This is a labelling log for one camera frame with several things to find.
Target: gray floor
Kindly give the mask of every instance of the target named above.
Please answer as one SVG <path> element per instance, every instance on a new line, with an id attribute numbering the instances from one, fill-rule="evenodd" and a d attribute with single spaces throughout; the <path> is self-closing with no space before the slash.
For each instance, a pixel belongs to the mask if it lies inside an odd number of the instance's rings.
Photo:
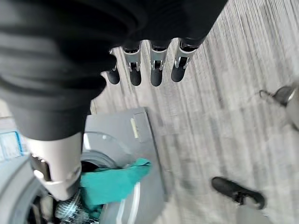
<path id="1" fill-rule="evenodd" d="M 148 107 L 169 194 L 157 223 L 234 224 L 235 205 L 209 186 L 216 175 L 264 192 L 273 223 L 299 222 L 299 134 L 257 96 L 299 76 L 298 20 L 298 0 L 230 0 L 180 83 L 170 79 L 171 44 L 159 87 L 147 42 L 138 87 L 116 50 L 121 83 L 108 84 L 92 111 Z"/>

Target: teal towel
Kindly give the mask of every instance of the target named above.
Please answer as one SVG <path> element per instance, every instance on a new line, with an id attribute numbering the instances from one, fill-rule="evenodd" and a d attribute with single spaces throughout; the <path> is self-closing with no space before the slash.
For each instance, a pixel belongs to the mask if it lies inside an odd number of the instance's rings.
<path id="1" fill-rule="evenodd" d="M 139 158 L 125 169 L 98 168 L 81 176 L 81 201 L 92 217 L 100 214 L 101 205 L 126 198 L 146 174 L 151 163 Z"/>

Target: teal cloth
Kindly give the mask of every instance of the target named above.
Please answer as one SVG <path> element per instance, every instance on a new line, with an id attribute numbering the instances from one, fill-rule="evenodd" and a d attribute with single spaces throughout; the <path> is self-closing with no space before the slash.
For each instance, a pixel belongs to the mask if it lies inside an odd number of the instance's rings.
<path id="1" fill-rule="evenodd" d="M 98 168 L 81 176 L 81 201 L 90 216 L 98 218 L 103 204 L 126 198 L 151 169 L 149 160 L 139 158 L 125 169 Z"/>

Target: black sleeve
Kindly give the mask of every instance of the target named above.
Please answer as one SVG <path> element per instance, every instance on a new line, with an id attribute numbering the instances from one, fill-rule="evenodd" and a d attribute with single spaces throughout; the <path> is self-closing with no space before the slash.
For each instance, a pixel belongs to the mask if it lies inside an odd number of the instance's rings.
<path id="1" fill-rule="evenodd" d="M 83 131 L 127 40 L 207 35 L 226 0 L 0 0 L 0 97 L 26 137 Z"/>

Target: washing machine drum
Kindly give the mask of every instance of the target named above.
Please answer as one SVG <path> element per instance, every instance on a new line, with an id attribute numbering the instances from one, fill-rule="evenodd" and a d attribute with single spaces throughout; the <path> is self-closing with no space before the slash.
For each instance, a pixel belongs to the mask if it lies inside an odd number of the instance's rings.
<path id="1" fill-rule="evenodd" d="M 122 167 L 113 158 L 98 151 L 88 150 L 82 154 L 84 164 L 97 167 Z M 159 169 L 153 166 L 151 172 L 135 185 L 132 193 L 121 202 L 104 205 L 101 224 L 151 224 L 164 207 L 164 192 L 161 188 Z M 47 191 L 34 177 L 29 158 L 18 157 L 0 164 L 0 222 L 2 224 L 26 224 L 37 196 Z"/>

